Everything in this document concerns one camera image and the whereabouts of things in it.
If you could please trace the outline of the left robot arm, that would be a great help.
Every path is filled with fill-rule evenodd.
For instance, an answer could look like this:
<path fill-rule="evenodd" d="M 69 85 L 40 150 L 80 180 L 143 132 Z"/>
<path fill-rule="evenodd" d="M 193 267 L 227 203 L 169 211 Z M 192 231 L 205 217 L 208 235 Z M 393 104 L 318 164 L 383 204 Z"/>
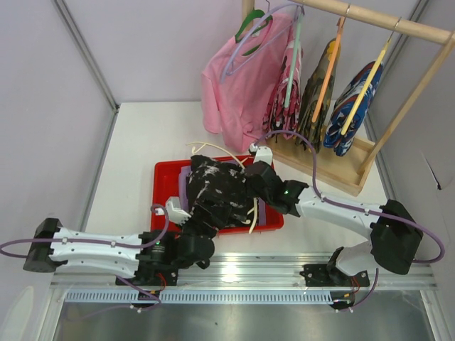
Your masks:
<path fill-rule="evenodd" d="M 164 216 L 162 229 L 117 236 L 74 231 L 57 218 L 47 218 L 36 229 L 23 270 L 81 268 L 113 274 L 117 284 L 127 280 L 138 286 L 175 286 L 179 270 L 209 267 L 221 220 L 162 205 L 152 205 L 151 211 Z"/>

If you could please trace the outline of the cream hanger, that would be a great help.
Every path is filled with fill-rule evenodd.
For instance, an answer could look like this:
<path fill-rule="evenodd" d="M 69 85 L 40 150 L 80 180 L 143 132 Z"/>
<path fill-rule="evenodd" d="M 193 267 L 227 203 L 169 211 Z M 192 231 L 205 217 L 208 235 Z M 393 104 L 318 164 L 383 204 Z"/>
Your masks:
<path fill-rule="evenodd" d="M 194 156 L 200 151 L 202 151 L 206 146 L 209 146 L 211 148 L 215 148 L 219 151 L 222 151 L 226 155 L 230 156 L 238 165 L 241 167 L 241 169 L 245 169 L 244 162 L 247 160 L 247 158 L 244 158 L 242 161 L 235 156 L 233 153 L 228 151 L 227 149 L 209 143 L 209 142 L 202 142 L 202 141 L 193 141 L 187 144 L 187 146 L 191 146 L 191 155 Z M 255 227 L 257 226 L 257 221 L 258 221 L 258 216 L 259 216 L 259 205 L 258 205 L 258 200 L 256 198 L 252 199 L 253 202 L 253 208 L 249 211 L 249 213 L 253 213 L 253 219 L 252 221 L 246 220 L 244 221 L 244 224 L 250 224 L 250 228 L 248 230 L 248 234 L 252 234 L 255 230 Z"/>

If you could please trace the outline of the purple trousers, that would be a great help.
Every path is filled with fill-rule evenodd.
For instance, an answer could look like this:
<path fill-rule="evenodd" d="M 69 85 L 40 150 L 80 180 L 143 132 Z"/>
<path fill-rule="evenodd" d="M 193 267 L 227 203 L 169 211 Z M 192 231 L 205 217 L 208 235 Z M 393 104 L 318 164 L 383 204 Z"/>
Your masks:
<path fill-rule="evenodd" d="M 181 167 L 181 172 L 178 175 L 178 196 L 180 199 L 181 207 L 185 211 L 189 211 L 188 209 L 188 196 L 186 193 L 186 180 L 191 173 L 190 166 Z M 262 199 L 258 200 L 258 220 L 257 220 L 257 227 L 266 224 L 266 205 Z"/>

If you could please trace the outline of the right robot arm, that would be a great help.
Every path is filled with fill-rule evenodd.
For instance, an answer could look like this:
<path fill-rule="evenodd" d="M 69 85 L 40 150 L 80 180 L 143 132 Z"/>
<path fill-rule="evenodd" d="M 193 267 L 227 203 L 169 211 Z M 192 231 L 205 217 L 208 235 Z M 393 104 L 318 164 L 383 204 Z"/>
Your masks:
<path fill-rule="evenodd" d="M 339 247 L 326 265 L 327 276 L 336 284 L 365 271 L 381 267 L 398 275 L 409 273 L 423 233 L 413 227 L 402 204 L 388 200 L 385 205 L 365 207 L 332 205 L 321 199 L 313 187 L 297 180 L 283 181 L 264 161 L 245 169 L 249 195 L 259 197 L 283 215 L 310 217 L 346 228 L 365 238 L 354 247 Z"/>

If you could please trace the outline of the black floral garment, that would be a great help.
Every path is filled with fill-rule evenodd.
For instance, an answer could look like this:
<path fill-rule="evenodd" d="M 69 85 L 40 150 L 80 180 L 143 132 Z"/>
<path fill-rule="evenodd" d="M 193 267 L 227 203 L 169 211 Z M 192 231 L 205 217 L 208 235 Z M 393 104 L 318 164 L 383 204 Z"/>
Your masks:
<path fill-rule="evenodd" d="M 190 214 L 201 207 L 201 215 L 216 227 L 246 227 L 253 223 L 255 202 L 248 196 L 244 169 L 236 161 L 222 162 L 204 155 L 191 157 L 191 171 L 186 178 Z"/>

